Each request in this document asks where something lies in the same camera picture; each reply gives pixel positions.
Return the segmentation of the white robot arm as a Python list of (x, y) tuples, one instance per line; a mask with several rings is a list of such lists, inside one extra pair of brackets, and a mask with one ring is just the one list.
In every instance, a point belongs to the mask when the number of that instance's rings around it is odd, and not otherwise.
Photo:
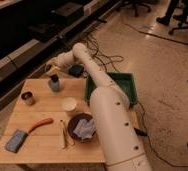
[(153, 171), (142, 142), (129, 116), (130, 101), (121, 87), (94, 61), (83, 43), (60, 53), (46, 65), (48, 75), (81, 63), (96, 88), (91, 93), (90, 111), (108, 171)]

